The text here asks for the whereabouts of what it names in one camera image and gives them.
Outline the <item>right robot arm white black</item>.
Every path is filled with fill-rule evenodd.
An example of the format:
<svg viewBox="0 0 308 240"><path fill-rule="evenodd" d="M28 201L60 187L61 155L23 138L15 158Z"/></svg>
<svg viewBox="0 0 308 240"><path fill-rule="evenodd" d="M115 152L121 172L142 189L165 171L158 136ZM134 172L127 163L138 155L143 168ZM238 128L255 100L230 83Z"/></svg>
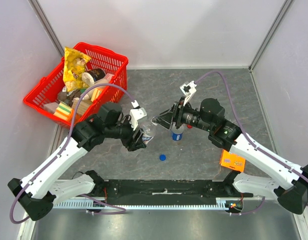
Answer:
<svg viewBox="0 0 308 240"><path fill-rule="evenodd" d="M252 177L238 173L223 184L227 196L234 197L241 192L276 198L289 212L302 214L308 206L308 164L300 166L275 154L227 120L224 114L225 109L214 98L204 99L200 108L193 109L183 97L171 109L152 118L152 122L168 130L190 125L206 131L216 147L242 157L268 175Z"/></svg>

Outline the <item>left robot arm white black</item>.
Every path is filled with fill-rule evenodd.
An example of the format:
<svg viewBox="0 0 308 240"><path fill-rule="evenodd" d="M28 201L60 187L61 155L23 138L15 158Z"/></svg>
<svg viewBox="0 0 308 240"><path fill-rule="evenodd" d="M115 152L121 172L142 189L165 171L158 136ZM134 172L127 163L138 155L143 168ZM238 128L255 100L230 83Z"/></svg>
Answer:
<svg viewBox="0 0 308 240"><path fill-rule="evenodd" d="M122 116L122 108L114 102L103 104L98 113L90 115L70 129L69 135L59 148L38 168L22 179L13 178L8 188L15 196L10 210L14 224L14 208L19 203L27 213L27 219L37 221L52 208L72 197L91 194L99 196L104 190L103 179L93 170L77 179L57 184L58 178L77 160L85 156L104 139L120 139L127 151L144 149L143 130L140 122L147 118L144 108L133 102L133 109Z"/></svg>

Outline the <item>blue bottle cap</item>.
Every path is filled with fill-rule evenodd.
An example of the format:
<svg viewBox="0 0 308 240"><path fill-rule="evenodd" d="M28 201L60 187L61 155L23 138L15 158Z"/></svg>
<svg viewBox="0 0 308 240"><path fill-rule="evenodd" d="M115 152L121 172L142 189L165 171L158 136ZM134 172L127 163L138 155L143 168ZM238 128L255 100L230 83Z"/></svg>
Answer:
<svg viewBox="0 0 308 240"><path fill-rule="evenodd" d="M160 159L161 161L165 161L165 160L166 160L166 155L161 154L161 155L159 156L159 159Z"/></svg>

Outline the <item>small clear water bottle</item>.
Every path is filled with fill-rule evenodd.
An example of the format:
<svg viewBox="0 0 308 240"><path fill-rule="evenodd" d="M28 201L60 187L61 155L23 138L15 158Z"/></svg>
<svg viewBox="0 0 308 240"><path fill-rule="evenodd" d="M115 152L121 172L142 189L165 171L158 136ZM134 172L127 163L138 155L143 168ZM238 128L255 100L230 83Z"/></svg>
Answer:
<svg viewBox="0 0 308 240"><path fill-rule="evenodd" d="M156 127L157 124L153 123L151 120L146 120L140 123L140 128L143 131L142 141L146 146L155 137Z"/></svg>

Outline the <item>blue label pepsi bottle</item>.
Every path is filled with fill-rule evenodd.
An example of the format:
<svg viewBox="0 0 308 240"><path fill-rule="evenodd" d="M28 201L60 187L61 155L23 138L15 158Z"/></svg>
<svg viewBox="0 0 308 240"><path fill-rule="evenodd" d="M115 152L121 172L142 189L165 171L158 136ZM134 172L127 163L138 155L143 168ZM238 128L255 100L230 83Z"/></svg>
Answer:
<svg viewBox="0 0 308 240"><path fill-rule="evenodd" d="M171 138L174 141L180 141L182 140L183 133L184 133L184 125L181 125L179 128L176 127L176 124L174 124L171 128Z"/></svg>

